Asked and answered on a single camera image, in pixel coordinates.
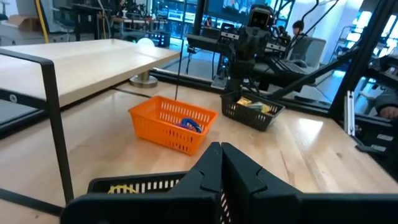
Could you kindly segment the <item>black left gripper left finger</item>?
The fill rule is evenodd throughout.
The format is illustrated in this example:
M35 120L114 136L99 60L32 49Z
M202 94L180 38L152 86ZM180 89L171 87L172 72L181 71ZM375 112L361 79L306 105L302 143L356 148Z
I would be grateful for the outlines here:
M188 171L93 179L61 223L219 223L222 148L211 143Z

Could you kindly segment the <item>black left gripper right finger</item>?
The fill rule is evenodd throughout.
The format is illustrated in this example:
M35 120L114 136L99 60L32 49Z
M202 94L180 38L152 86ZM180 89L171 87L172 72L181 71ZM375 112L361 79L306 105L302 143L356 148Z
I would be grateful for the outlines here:
M233 223L397 224L396 194L304 193L224 142L223 187Z

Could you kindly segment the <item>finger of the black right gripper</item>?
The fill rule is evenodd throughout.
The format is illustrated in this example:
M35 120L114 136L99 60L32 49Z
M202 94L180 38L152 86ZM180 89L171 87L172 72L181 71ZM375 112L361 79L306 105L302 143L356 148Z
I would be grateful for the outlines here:
M242 34L242 40L241 40L241 57L243 59L248 58L248 52L250 48L250 43L251 43L251 30L250 29L245 29L244 33Z
M261 50L262 38L263 38L262 31L255 29L253 31L253 44L252 44L252 52L254 58L256 58L258 51Z

